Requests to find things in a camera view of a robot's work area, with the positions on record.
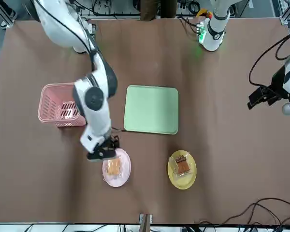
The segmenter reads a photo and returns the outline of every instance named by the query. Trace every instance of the white robot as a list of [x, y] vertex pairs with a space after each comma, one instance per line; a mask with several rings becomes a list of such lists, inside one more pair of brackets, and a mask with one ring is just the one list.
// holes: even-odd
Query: white robot
[[117, 89], [117, 78], [103, 58], [89, 29], [92, 25], [69, 9], [64, 0], [34, 0], [34, 5], [47, 36], [63, 47], [73, 47], [78, 53], [88, 52], [94, 67], [92, 72], [74, 83], [73, 97], [78, 111], [87, 121], [81, 143], [90, 161], [111, 159], [119, 147], [118, 137], [111, 136], [108, 98]]
[[199, 43], [210, 52], [216, 51], [222, 43], [226, 25], [230, 19], [230, 6], [242, 0], [211, 0], [213, 16], [199, 24]]
[[[240, 0], [211, 0], [214, 15], [198, 27], [199, 41], [208, 51], [215, 51], [222, 43], [225, 27], [230, 18], [229, 7]], [[76, 52], [88, 52], [94, 64], [92, 72], [74, 84], [73, 97], [77, 108], [87, 120], [87, 127], [80, 139], [88, 151], [90, 161], [111, 159], [119, 147], [118, 137], [111, 136], [111, 119], [108, 98], [117, 88], [117, 78], [110, 65], [90, 36], [92, 25], [69, 9], [64, 0], [34, 0], [40, 22], [47, 36], [63, 47], [73, 47]], [[273, 76], [270, 86], [259, 87], [249, 96], [248, 108], [260, 102], [273, 104], [280, 99], [290, 101], [290, 56], [285, 65]], [[283, 107], [290, 115], [290, 103]]]

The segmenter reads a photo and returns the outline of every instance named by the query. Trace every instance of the brown tabletop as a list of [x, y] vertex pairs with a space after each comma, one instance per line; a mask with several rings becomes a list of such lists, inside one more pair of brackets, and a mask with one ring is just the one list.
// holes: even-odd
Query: brown tabletop
[[[86, 54], [52, 43], [37, 22], [7, 29], [0, 57], [0, 222], [221, 223], [262, 197], [290, 201], [290, 116], [283, 102], [249, 111], [255, 87], [248, 72], [263, 50], [287, 35], [279, 19], [233, 19], [221, 48], [202, 50], [179, 20], [99, 21], [96, 40], [118, 78], [110, 99], [112, 125], [123, 128], [128, 85], [175, 87], [176, 135], [125, 132], [121, 146], [132, 172], [120, 188], [102, 178], [79, 143], [84, 130], [58, 129], [37, 117], [46, 84], [73, 82], [90, 71]], [[286, 43], [281, 56], [290, 53]], [[268, 85], [280, 68], [274, 51], [253, 80]], [[168, 157], [189, 151], [198, 175], [178, 190], [166, 173]], [[281, 218], [290, 207], [264, 202]], [[246, 223], [248, 215], [230, 221]], [[273, 224], [258, 208], [253, 221]]]

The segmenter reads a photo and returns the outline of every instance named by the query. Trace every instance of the bread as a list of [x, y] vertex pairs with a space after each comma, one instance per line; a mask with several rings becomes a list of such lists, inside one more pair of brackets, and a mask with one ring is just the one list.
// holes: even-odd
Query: bread
[[108, 161], [107, 173], [109, 175], [118, 175], [120, 174], [120, 159], [115, 158]]
[[189, 165], [187, 164], [186, 157], [179, 156], [176, 158], [176, 164], [178, 166], [177, 173], [182, 174], [190, 170]]

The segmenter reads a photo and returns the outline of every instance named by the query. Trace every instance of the light green tray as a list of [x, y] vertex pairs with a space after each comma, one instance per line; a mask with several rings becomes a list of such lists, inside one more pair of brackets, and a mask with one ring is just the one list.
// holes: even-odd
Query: light green tray
[[127, 131], [176, 134], [178, 131], [177, 89], [128, 86], [124, 128]]

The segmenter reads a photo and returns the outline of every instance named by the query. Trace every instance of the pink basket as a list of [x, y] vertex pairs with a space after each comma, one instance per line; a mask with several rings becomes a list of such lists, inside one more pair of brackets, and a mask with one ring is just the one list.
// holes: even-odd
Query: pink basket
[[74, 83], [49, 84], [41, 92], [38, 117], [42, 123], [57, 127], [83, 126], [86, 120], [75, 105], [72, 90]]

